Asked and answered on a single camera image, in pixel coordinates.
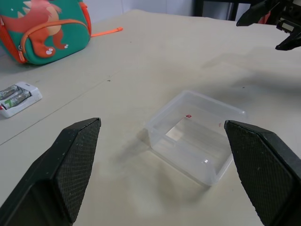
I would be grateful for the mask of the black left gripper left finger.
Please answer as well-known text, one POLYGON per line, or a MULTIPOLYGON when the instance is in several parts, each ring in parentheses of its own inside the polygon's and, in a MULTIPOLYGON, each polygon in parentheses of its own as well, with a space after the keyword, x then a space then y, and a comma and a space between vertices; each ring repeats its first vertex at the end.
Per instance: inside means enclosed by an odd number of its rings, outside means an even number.
POLYGON ((0 208, 2 226, 72 226, 92 172, 100 118, 64 128, 0 208))

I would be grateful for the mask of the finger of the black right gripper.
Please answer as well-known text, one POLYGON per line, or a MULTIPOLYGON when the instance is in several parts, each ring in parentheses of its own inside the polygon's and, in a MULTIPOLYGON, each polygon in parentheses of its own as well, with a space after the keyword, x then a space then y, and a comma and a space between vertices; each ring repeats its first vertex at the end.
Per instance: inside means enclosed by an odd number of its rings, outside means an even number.
POLYGON ((280 0, 261 0, 259 3, 251 6, 237 21, 236 26, 250 26, 258 23, 260 19, 266 16, 273 8, 280 5, 280 0))
POLYGON ((292 32, 283 42, 275 47, 276 50, 292 50, 301 46, 301 31, 292 32))

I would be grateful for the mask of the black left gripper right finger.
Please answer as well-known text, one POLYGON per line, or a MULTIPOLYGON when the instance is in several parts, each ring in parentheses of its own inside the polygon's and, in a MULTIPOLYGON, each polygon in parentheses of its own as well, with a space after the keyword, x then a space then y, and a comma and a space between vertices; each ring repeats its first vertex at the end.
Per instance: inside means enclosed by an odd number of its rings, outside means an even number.
POLYGON ((274 132, 224 124, 241 184, 265 226, 301 224, 301 160, 274 132))

